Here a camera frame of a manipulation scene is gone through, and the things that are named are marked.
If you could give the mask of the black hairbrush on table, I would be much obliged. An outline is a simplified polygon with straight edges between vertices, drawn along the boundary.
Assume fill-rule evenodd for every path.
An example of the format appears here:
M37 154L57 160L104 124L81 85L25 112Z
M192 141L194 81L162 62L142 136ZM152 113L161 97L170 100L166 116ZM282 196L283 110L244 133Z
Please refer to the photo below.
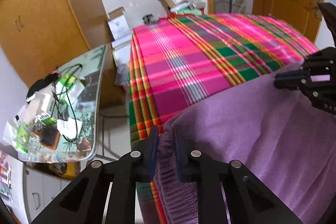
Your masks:
M33 133L37 135L43 147L56 150L60 139L60 132L56 127L36 124L33 127Z

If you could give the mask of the purple fleece garment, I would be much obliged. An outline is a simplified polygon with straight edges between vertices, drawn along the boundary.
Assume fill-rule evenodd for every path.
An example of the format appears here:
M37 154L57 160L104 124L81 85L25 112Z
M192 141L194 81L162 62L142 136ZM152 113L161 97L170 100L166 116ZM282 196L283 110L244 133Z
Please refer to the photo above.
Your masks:
M288 65L212 95L165 123L154 181L168 223L197 223L197 187L179 181L174 137L215 160L238 160L303 223L335 223L335 86L278 89Z

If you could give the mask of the white cardboard box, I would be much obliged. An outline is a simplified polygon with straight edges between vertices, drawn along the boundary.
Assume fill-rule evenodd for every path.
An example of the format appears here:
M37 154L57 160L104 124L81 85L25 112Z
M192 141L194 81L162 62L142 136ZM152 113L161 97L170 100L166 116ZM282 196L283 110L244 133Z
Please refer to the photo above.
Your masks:
M131 30L125 17L125 9L123 7L119 7L108 13L108 26L114 40L131 34Z

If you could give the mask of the wooden wardrobe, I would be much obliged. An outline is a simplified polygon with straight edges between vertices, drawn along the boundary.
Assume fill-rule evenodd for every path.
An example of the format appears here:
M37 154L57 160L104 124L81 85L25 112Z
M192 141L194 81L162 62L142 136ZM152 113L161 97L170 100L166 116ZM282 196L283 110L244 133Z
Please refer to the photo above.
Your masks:
M27 86L111 42L102 0L1 0L1 47Z

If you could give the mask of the folding table with printed top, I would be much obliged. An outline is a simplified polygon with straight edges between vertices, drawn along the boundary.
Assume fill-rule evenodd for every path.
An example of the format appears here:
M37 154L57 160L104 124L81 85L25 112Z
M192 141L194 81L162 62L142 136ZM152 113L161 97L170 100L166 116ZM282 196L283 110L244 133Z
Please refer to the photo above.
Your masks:
M37 90L15 117L8 120L4 140L23 162L60 163L92 159L106 46L99 46L64 64ZM56 150L43 147L34 125L60 132Z

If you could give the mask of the pink plaid bed sheet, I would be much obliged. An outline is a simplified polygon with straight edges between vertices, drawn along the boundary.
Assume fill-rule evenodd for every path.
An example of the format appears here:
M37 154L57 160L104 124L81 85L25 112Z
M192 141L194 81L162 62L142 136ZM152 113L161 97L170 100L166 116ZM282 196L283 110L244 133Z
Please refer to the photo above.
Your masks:
M288 23L267 16L185 15L136 27L129 73L131 145L188 107L316 51Z

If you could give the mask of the white drawer cabinet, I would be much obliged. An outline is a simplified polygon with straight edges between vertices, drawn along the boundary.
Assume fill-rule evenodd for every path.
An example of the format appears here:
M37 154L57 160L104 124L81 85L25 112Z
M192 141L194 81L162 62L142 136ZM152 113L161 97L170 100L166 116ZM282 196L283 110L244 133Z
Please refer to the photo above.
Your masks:
M18 223L34 218L76 176L76 165L22 162L1 152L1 199Z

